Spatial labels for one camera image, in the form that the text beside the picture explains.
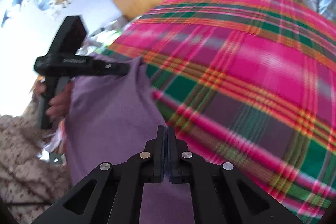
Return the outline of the floral sleeve left forearm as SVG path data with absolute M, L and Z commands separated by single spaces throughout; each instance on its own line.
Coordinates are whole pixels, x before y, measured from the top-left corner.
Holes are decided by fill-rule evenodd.
M 18 223 L 31 223 L 71 187 L 65 165 L 39 159 L 51 140 L 38 127 L 38 103 L 21 116 L 1 116 L 1 201 Z

